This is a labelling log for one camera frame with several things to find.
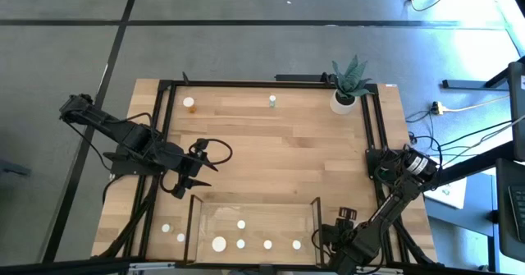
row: wooden tabletop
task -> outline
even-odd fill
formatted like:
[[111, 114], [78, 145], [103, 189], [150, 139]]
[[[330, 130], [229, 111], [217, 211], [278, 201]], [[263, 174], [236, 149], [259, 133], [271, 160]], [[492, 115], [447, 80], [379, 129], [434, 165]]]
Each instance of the wooden tabletop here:
[[[137, 80], [128, 116], [151, 112], [157, 87], [158, 80]], [[399, 91], [395, 85], [378, 85], [378, 89], [389, 147], [400, 149], [409, 138]], [[276, 96], [274, 108], [269, 108], [271, 94]], [[334, 224], [341, 206], [358, 210], [358, 222], [368, 220], [377, 202], [366, 169], [364, 151], [368, 146], [361, 102], [358, 100], [349, 115], [336, 115], [329, 106], [332, 94], [332, 89], [177, 87], [168, 140], [187, 151], [200, 137], [218, 138], [227, 142], [234, 153], [228, 163], [217, 166], [219, 172], [201, 169], [197, 179], [211, 187], [195, 187], [183, 199], [158, 191], [147, 259], [183, 259], [184, 243], [176, 237], [186, 233], [192, 194], [205, 203], [233, 204], [310, 204], [320, 197], [323, 223]], [[182, 105], [185, 97], [194, 98], [195, 113]], [[371, 98], [368, 104], [374, 139], [380, 146]], [[160, 118], [166, 105], [167, 99], [163, 99]], [[138, 118], [136, 122], [148, 123], [146, 120]], [[228, 154], [216, 143], [211, 143], [207, 151], [211, 161]], [[176, 174], [168, 172], [166, 187], [173, 187], [175, 182]], [[109, 188], [93, 254], [103, 252], [128, 222], [136, 185], [137, 176], [124, 176]], [[425, 254], [436, 259], [422, 196], [403, 211], [403, 222]], [[173, 232], [161, 231], [165, 223], [173, 226]], [[132, 254], [138, 252], [142, 223], [137, 229]], [[393, 229], [390, 232], [394, 257], [399, 260], [396, 235]], [[242, 262], [259, 264], [260, 257], [257, 251], [244, 254]], [[283, 253], [280, 263], [304, 264], [304, 257], [301, 263], [297, 263], [297, 257]], [[222, 262], [239, 260], [227, 256]]]

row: white pot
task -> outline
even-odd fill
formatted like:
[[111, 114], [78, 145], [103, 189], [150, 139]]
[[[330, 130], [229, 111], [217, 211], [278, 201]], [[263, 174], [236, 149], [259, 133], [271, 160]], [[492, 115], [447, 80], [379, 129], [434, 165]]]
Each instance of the white pot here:
[[355, 106], [355, 102], [357, 102], [357, 98], [355, 98], [354, 102], [350, 105], [344, 105], [344, 104], [341, 104], [337, 101], [336, 99], [336, 93], [337, 93], [337, 90], [334, 91], [334, 95], [331, 96], [331, 99], [330, 99], [330, 108], [332, 111], [334, 111], [334, 113], [336, 114], [339, 114], [339, 115], [345, 115], [345, 114], [348, 114], [350, 113], [350, 111], [352, 111], [352, 109], [354, 108]]

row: wooden table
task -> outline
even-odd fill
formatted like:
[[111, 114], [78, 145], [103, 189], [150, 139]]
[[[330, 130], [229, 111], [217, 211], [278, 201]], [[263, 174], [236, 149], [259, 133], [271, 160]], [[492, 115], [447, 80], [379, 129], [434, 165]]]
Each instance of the wooden table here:
[[[128, 116], [151, 112], [157, 87], [158, 80], [137, 80]], [[409, 138], [399, 91], [394, 85], [378, 85], [378, 89], [389, 146], [400, 149]], [[275, 108], [268, 106], [271, 94], [277, 97]], [[319, 196], [324, 223], [334, 224], [340, 206], [358, 210], [358, 222], [369, 219], [377, 202], [366, 169], [368, 144], [361, 102], [349, 115], [336, 115], [329, 107], [332, 94], [333, 89], [177, 87], [168, 140], [187, 151], [199, 137], [218, 138], [230, 144], [234, 153], [228, 163], [217, 167], [219, 172], [201, 169], [198, 179], [211, 187], [195, 187], [183, 199], [158, 191], [146, 258], [183, 259], [184, 243], [176, 236], [186, 232], [192, 194], [205, 202], [237, 204], [309, 204]], [[195, 99], [195, 113], [182, 106], [188, 96]], [[373, 108], [370, 112], [374, 139], [380, 146]], [[162, 119], [157, 125], [161, 127]], [[210, 144], [208, 152], [212, 161], [228, 153], [219, 144]], [[173, 187], [175, 181], [176, 174], [168, 172], [166, 187]], [[137, 176], [124, 176], [109, 188], [93, 254], [104, 251], [128, 222], [136, 186]], [[161, 231], [167, 222], [174, 227], [171, 234]], [[425, 254], [436, 259], [422, 196], [403, 211], [403, 222]], [[132, 254], [137, 254], [141, 232], [139, 224]], [[399, 260], [394, 233], [390, 230], [392, 250]], [[261, 263], [257, 255], [246, 260]], [[286, 254], [282, 260], [294, 263], [294, 257]]]

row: small cup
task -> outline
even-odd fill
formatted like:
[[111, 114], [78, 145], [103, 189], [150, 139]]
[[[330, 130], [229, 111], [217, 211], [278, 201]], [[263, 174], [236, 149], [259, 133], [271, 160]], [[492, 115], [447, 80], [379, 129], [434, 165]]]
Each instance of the small cup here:
[[182, 104], [188, 109], [188, 112], [195, 112], [197, 110], [194, 98], [187, 97], [182, 101]]

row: potted plant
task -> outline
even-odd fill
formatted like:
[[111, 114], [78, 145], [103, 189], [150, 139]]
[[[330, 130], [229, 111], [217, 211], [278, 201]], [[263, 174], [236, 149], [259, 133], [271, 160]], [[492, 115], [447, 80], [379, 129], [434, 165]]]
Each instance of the potted plant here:
[[346, 68], [346, 72], [343, 75], [339, 72], [339, 65], [337, 62], [332, 61], [335, 74], [330, 75], [331, 80], [335, 80], [336, 91], [330, 100], [330, 108], [337, 114], [344, 115], [348, 114], [355, 105], [357, 97], [361, 95], [370, 94], [368, 89], [364, 86], [369, 78], [361, 80], [364, 69], [367, 66], [367, 62], [359, 64], [358, 56], [354, 56], [352, 62]]

